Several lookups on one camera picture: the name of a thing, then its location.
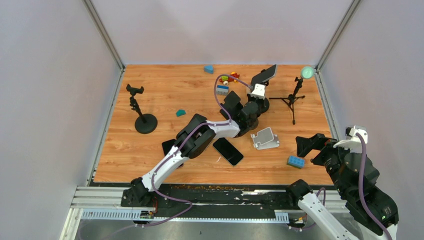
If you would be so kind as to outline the purple phone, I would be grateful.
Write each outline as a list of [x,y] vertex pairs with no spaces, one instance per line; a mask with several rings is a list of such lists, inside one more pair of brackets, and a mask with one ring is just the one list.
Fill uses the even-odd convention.
[[182,152],[178,146],[175,146],[175,139],[167,140],[162,143],[162,149],[164,153],[164,162],[161,163],[160,168],[162,169],[166,164],[172,163],[177,158],[182,157]]

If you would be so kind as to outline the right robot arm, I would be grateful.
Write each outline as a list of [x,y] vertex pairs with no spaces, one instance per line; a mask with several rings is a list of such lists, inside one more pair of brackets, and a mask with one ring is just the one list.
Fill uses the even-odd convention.
[[[297,136],[296,154],[305,157],[312,150],[319,154],[311,162],[323,166],[341,200],[358,223],[365,240],[394,240],[399,213],[395,201],[377,186],[380,172],[367,156],[368,134],[363,129],[347,128],[347,139],[337,140],[317,133],[310,138]],[[302,179],[286,188],[286,204],[301,209],[332,240],[356,240],[319,200]]]

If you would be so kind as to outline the tall black round-base stand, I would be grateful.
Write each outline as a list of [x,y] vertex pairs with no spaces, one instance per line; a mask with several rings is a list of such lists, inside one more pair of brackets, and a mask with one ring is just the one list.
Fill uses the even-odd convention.
[[[272,76],[270,75],[271,73],[271,67],[261,70],[260,73],[252,77],[250,82],[251,87],[254,88],[256,84],[262,84],[266,88],[269,85],[269,79]],[[261,114],[265,113],[269,109],[270,103],[266,97],[260,98],[257,96],[252,96],[251,90],[247,90],[246,96],[248,102],[255,102],[258,104],[258,109]]]

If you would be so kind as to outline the black round-base clamp stand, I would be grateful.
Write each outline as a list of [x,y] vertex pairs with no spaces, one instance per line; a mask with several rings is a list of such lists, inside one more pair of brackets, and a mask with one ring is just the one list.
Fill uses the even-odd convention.
[[138,118],[134,122],[135,130],[140,134],[152,133],[158,126],[158,120],[153,114],[143,113],[138,104],[138,101],[135,98],[137,94],[141,95],[144,93],[144,87],[141,86],[139,88],[136,88],[136,87],[132,87],[128,83],[125,89],[131,95],[131,97],[129,98],[129,101],[130,101],[129,105],[131,106],[131,109],[138,114]]

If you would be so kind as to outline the teal smartphone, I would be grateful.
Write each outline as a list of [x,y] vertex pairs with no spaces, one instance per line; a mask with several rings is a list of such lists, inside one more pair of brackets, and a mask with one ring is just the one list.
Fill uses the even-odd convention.
[[226,138],[218,138],[212,146],[233,167],[244,159],[244,155]]

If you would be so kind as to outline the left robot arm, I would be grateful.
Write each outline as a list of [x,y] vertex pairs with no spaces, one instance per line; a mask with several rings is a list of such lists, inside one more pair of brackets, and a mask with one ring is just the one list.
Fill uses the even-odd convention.
[[130,187],[123,191],[122,207],[146,207],[153,201],[153,193],[179,166],[200,156],[215,139],[239,138],[259,125],[259,116],[265,113],[270,103],[266,97],[248,96],[246,104],[231,91],[220,105],[225,121],[209,121],[195,114],[181,130],[164,158],[148,173],[133,179]]

